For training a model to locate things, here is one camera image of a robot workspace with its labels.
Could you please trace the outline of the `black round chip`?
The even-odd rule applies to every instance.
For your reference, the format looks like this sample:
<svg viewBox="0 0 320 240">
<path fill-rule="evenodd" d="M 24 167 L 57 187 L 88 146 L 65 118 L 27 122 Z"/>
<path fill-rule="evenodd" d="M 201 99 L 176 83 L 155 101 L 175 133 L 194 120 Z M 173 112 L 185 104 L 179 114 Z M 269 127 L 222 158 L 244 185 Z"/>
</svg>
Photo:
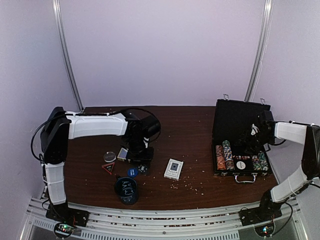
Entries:
<svg viewBox="0 0 320 240">
<path fill-rule="evenodd" d="M 141 164 L 138 166 L 138 172 L 140 174 L 146 174 L 148 172 L 148 166 L 145 164 Z"/>
</svg>

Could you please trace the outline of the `orange black chip stack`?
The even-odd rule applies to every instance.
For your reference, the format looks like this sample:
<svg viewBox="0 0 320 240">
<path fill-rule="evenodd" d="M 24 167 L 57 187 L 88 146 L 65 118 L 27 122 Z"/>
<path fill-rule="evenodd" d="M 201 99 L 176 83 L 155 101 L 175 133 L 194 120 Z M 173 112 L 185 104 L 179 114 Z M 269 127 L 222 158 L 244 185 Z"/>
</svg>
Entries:
<svg viewBox="0 0 320 240">
<path fill-rule="evenodd" d="M 225 170 L 226 165 L 225 165 L 223 147 L 221 145 L 216 145 L 215 146 L 215 153 L 216 153 L 217 169 L 218 170 Z"/>
</svg>

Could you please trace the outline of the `white card deck box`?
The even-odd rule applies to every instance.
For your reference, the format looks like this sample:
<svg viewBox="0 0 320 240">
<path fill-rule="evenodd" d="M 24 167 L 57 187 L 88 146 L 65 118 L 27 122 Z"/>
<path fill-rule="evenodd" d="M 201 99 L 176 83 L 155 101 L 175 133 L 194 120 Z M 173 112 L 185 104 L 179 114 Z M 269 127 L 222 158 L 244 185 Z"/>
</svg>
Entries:
<svg viewBox="0 0 320 240">
<path fill-rule="evenodd" d="M 170 158 L 163 177 L 178 181 L 182 172 L 184 162 Z"/>
</svg>

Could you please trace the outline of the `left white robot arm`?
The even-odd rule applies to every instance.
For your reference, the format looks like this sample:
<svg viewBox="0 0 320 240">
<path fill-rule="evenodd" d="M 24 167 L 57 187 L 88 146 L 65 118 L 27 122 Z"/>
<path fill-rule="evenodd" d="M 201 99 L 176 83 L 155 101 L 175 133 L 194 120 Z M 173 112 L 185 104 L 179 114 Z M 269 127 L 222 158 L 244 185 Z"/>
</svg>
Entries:
<svg viewBox="0 0 320 240">
<path fill-rule="evenodd" d="M 120 136 L 127 156 L 133 162 L 149 162 L 154 149 L 152 137 L 161 132 L 160 120 L 149 113 L 144 118 L 133 114 L 134 108 L 106 113 L 78 113 L 55 107 L 40 133 L 41 161 L 52 213 L 61 222 L 72 218 L 64 184 L 64 165 L 69 140 L 92 136 Z"/>
</svg>

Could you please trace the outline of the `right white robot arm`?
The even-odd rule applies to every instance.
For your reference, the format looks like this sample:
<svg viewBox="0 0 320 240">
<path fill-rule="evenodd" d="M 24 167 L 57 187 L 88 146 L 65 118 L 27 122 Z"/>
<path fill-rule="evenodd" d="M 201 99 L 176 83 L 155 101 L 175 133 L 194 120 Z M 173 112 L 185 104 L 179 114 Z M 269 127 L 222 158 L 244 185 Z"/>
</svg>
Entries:
<svg viewBox="0 0 320 240">
<path fill-rule="evenodd" d="M 249 149 L 257 152 L 264 145 L 274 147 L 283 144 L 271 155 L 271 162 L 276 167 L 284 163 L 292 172 L 262 195 L 258 207 L 245 208 L 239 212 L 245 225 L 271 220 L 280 212 L 282 205 L 320 176 L 319 125 L 276 121 L 269 110 L 260 113 L 257 120 L 246 137 Z"/>
</svg>

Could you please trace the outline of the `white dealer button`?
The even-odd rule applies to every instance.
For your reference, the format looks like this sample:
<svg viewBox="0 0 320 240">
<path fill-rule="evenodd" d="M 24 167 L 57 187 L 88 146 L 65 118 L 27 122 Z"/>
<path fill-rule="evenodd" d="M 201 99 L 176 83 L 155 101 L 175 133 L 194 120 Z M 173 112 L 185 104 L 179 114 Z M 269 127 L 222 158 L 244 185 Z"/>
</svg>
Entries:
<svg viewBox="0 0 320 240">
<path fill-rule="evenodd" d="M 243 161 L 237 161 L 235 166 L 237 167 L 237 169 L 239 170 L 245 170 L 246 169 L 246 163 Z"/>
</svg>

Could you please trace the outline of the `yellow blue card deck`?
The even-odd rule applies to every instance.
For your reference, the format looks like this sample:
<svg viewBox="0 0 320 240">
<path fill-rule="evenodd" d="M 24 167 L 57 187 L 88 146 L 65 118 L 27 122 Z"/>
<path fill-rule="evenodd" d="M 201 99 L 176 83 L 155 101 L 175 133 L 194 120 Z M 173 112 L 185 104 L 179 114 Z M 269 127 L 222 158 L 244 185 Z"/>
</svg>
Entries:
<svg viewBox="0 0 320 240">
<path fill-rule="evenodd" d="M 121 148 L 118 155 L 117 155 L 117 159 L 119 161 L 126 161 L 127 160 L 127 154 L 128 154 L 128 150 L 126 148 Z"/>
</svg>

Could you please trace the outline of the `blue round blind button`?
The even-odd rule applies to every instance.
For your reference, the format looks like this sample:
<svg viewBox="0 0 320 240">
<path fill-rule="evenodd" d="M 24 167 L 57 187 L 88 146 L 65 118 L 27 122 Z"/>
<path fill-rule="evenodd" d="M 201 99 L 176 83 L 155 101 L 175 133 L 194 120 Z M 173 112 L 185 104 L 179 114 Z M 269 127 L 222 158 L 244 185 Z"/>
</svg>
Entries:
<svg viewBox="0 0 320 240">
<path fill-rule="evenodd" d="M 134 167 L 127 170 L 127 176 L 130 178 L 135 178 L 139 174 L 139 170 Z"/>
</svg>

